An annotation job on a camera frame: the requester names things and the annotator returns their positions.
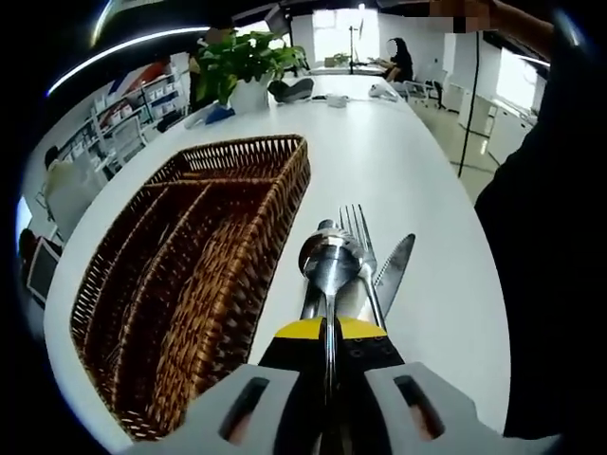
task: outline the woven cutlery tray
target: woven cutlery tray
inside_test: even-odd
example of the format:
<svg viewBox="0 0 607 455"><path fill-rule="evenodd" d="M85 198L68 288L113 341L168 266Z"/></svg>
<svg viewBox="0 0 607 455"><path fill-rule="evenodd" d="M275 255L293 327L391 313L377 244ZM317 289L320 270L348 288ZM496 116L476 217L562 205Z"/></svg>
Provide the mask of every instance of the woven cutlery tray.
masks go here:
<svg viewBox="0 0 607 455"><path fill-rule="evenodd" d="M310 178L300 136L184 150L114 221L84 274L71 333L108 409L136 440L248 359Z"/></svg>

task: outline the box on shelf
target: box on shelf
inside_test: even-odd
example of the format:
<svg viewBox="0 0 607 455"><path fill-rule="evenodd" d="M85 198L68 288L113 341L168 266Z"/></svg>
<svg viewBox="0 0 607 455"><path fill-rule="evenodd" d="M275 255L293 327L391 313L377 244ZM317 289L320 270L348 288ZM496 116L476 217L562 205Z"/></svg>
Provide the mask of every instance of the box on shelf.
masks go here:
<svg viewBox="0 0 607 455"><path fill-rule="evenodd" d="M105 96L101 95L100 97L95 98L95 111L99 113L103 109L105 109Z"/></svg>
<svg viewBox="0 0 607 455"><path fill-rule="evenodd" d="M121 120L122 120L122 116L120 115L120 111L117 111L114 114L112 114L112 117L110 118L110 123L112 124L112 126L118 125Z"/></svg>
<svg viewBox="0 0 607 455"><path fill-rule="evenodd" d="M133 114L133 108L131 107L131 105L130 105L130 104L127 104L126 106L124 106L124 107L122 108L122 116L123 116L123 117L128 117L128 116L130 116L131 114Z"/></svg>

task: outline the green leaves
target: green leaves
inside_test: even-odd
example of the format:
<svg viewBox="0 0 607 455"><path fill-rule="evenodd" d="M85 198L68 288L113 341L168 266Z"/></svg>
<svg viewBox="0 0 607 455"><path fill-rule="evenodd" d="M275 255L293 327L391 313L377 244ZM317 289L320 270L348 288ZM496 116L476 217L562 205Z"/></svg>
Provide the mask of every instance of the green leaves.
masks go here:
<svg viewBox="0 0 607 455"><path fill-rule="evenodd" d="M196 56L200 66L200 80L195 88L197 99L216 97L226 104L239 80L260 81L265 74L280 80L286 69L304 66L302 47L272 48L274 40L280 37L252 31L242 36L232 34L221 43L201 48Z"/></svg>

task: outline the knife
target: knife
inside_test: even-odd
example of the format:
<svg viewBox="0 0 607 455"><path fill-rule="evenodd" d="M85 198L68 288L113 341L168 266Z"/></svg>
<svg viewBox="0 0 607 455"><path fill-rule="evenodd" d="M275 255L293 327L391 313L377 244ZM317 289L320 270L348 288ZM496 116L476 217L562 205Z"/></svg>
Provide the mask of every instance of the knife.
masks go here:
<svg viewBox="0 0 607 455"><path fill-rule="evenodd" d="M390 312L390 308L392 308L392 303L395 301L396 292L398 292L398 287L405 274L414 243L415 234L409 234L402 239L376 277L377 300L379 300L381 314L385 319Z"/></svg>

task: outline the white table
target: white table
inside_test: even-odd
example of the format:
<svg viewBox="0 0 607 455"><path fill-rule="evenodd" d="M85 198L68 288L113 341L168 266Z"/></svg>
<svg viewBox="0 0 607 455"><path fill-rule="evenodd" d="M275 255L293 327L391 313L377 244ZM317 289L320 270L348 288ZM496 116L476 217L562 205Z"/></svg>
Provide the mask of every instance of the white table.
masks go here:
<svg viewBox="0 0 607 455"><path fill-rule="evenodd" d="M65 246L46 302L46 346L57 383L79 420L110 452L131 444L106 410L70 337L81 277L112 221L162 163L194 144L296 133L309 143L312 178L278 263L251 348L260 360L274 333L302 310L297 257L320 220L339 205L364 207L382 264L403 236L417 236L387 319L406 361L423 361L476 403L480 419L504 429L510 356L506 311L486 242L462 185L419 118L404 102L369 100L380 78L316 78L316 94L348 94L346 108L322 102L273 105L186 130L178 123L137 154L90 206Z"/></svg>
<svg viewBox="0 0 607 455"><path fill-rule="evenodd" d="M385 68L377 64L367 64L365 66L355 66L353 68L353 74L356 76L381 76L386 71ZM350 66L317 66L310 69L312 76L328 76L328 75L339 75L345 76L350 75Z"/></svg>

